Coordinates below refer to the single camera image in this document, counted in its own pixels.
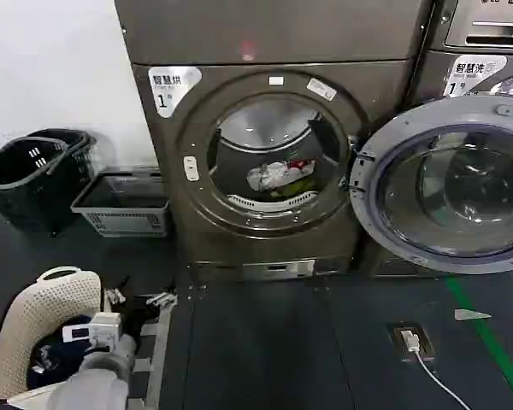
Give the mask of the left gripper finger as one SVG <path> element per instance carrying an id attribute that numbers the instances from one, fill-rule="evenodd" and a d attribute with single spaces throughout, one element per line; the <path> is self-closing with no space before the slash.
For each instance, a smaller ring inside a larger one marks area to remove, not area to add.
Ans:
<path id="1" fill-rule="evenodd" d="M 153 295 L 150 299 L 146 300 L 147 306 L 152 306 L 154 308 L 167 308 L 169 306 L 174 306 L 178 301 L 178 296 L 175 293 L 170 292 L 162 292 L 157 295 Z"/>
<path id="2" fill-rule="evenodd" d="M 124 291 L 128 284 L 128 276 L 124 277 L 118 284 L 104 289 L 104 295 L 106 296 L 110 305 L 121 305 L 126 301 Z"/>

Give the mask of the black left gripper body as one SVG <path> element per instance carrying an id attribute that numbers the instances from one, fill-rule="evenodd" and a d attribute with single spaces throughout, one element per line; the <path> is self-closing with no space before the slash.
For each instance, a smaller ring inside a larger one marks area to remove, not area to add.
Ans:
<path id="1" fill-rule="evenodd" d="M 146 298 L 135 296 L 127 298 L 119 308 L 122 317 L 122 331 L 139 338 L 143 325 L 159 316 L 159 307 L 148 303 Z"/>

